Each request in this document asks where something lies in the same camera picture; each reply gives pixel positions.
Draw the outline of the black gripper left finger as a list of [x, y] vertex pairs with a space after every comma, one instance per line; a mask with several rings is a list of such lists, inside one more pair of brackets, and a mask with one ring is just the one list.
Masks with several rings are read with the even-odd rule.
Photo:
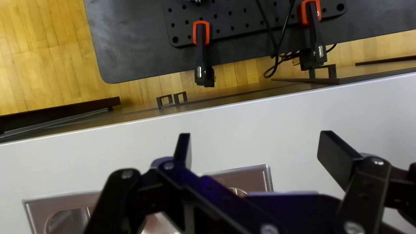
[[148, 215], [173, 205], [175, 189], [162, 173], [187, 168], [190, 139], [188, 133], [182, 133], [174, 153], [153, 160], [144, 174], [135, 168], [113, 172], [83, 234], [138, 234], [143, 230]]

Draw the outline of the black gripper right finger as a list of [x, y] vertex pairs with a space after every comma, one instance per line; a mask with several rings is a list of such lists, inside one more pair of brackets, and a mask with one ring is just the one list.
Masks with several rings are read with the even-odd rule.
[[382, 222], [385, 208], [416, 226], [416, 164], [399, 169], [359, 153], [331, 130], [320, 133], [317, 159], [344, 191], [335, 212], [337, 234], [400, 234]]

